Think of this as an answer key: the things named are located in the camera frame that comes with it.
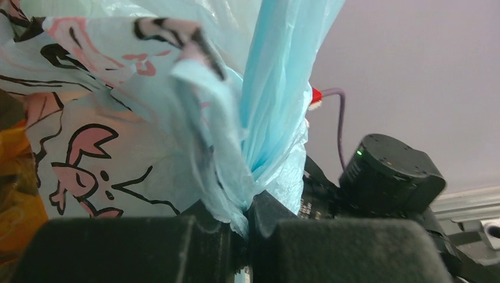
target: plastic bag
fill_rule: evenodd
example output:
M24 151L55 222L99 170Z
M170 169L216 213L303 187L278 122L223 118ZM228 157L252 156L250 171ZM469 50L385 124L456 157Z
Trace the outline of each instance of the plastic bag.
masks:
M21 9L28 18L175 17L200 22L224 63L242 74L261 1L21 0Z
M0 265L15 260L48 219L24 126L0 131Z
M297 212L307 80L342 3L262 1L244 79L206 36L236 58L237 48L220 43L233 40L232 25L29 21L16 1L4 3L0 88L29 95L27 134L48 216L167 216L202 199L246 236L242 212L264 189Z

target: black foam pad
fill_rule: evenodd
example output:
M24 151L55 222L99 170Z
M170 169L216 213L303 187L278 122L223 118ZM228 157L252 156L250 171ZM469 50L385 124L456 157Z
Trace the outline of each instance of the black foam pad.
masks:
M254 282L452 282L433 241L412 221L283 220L258 249Z
M174 218L51 220L10 282L228 282L241 269L237 241L201 201Z

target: orange plastic bag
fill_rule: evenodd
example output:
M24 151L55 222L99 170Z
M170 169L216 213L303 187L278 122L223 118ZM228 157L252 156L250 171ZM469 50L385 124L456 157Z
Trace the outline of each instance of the orange plastic bag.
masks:
M47 221L25 122L0 131L0 265L17 258Z

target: white ceiling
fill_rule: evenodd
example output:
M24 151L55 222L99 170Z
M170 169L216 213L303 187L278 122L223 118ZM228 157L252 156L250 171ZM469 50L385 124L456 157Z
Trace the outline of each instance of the white ceiling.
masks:
M368 133L429 154L448 192L500 185L500 1L346 0L311 84L347 93L344 152ZM308 114L308 154L331 180L338 99Z

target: red plug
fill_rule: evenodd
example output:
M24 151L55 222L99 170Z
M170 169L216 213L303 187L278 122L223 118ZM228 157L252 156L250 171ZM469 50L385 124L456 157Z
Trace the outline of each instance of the red plug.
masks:
M312 100L309 104L309 110L314 110L321 105L321 100L323 100L323 94L316 88L312 88Z

